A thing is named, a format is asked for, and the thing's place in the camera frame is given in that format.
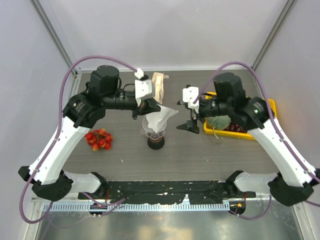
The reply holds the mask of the white paper coffee filter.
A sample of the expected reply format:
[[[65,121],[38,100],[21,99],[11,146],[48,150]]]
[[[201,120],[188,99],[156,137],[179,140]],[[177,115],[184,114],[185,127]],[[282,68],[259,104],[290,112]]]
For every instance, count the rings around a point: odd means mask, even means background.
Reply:
[[[170,117],[172,117],[172,116],[174,116],[174,115],[179,113],[178,110],[174,110],[172,108],[163,106],[161,104],[159,104],[159,105],[161,107],[161,111],[160,112],[153,112],[153,113],[149,113],[149,114],[146,115],[146,118],[147,118],[148,122],[151,124],[152,128],[160,127],[165,122],[167,122],[167,120]]]

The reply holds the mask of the clear plastic coffee dripper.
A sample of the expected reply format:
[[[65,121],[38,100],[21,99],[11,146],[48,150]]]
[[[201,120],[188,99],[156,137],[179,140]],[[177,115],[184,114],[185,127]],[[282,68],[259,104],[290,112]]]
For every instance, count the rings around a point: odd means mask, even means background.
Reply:
[[[165,122],[161,126],[157,126],[155,128],[152,128],[152,126],[149,123],[149,121],[147,120],[147,118],[144,117],[142,119],[142,128],[140,130],[140,133],[142,135],[147,136],[148,138],[151,138],[152,140],[158,140],[165,135],[166,127],[167,127],[167,122]]]

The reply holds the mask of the black base glass carafe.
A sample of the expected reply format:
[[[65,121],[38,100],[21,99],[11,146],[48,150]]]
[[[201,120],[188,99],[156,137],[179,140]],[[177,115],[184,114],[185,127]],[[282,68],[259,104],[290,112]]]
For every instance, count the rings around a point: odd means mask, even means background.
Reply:
[[[147,132],[147,145],[152,150],[160,150],[165,145],[164,133]]]

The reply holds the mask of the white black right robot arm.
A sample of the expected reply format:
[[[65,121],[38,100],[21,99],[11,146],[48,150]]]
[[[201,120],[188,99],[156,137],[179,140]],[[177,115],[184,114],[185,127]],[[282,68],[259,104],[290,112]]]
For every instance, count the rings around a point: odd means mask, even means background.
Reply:
[[[226,191],[232,197],[243,192],[269,194],[285,206],[306,201],[317,184],[313,177],[320,176],[305,159],[300,165],[299,151],[287,139],[269,103],[260,97],[247,97],[241,78],[231,72],[218,74],[213,79],[215,95],[207,99],[198,97],[198,87],[187,85],[182,90],[182,99],[177,102],[190,110],[190,119],[179,126],[199,134],[197,121],[209,117],[228,116],[231,121],[247,131],[263,147],[278,172],[270,174],[235,171],[225,181]]]

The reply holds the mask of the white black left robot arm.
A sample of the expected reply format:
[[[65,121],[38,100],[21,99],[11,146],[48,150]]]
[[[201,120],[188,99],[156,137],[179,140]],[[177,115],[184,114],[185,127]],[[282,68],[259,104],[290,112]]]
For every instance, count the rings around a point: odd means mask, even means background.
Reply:
[[[106,195],[108,184],[103,176],[70,173],[63,166],[79,141],[105,117],[106,110],[129,110],[133,119],[160,111],[152,80],[141,70],[135,76],[134,89],[125,91],[119,70],[101,65],[90,74],[85,91],[69,99],[51,142],[33,164],[18,171],[23,180],[31,182],[37,197],[56,202],[71,193],[88,193],[96,199]]]

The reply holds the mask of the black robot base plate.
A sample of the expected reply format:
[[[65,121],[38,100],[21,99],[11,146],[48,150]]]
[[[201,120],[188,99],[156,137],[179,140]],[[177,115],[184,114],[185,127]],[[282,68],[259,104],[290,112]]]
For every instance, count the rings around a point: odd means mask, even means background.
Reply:
[[[102,196],[90,194],[95,200],[116,202],[124,199],[125,204],[181,204],[185,197],[189,203],[218,204],[234,198],[255,198],[255,192],[229,190],[227,184],[215,180],[198,181],[109,181]]]

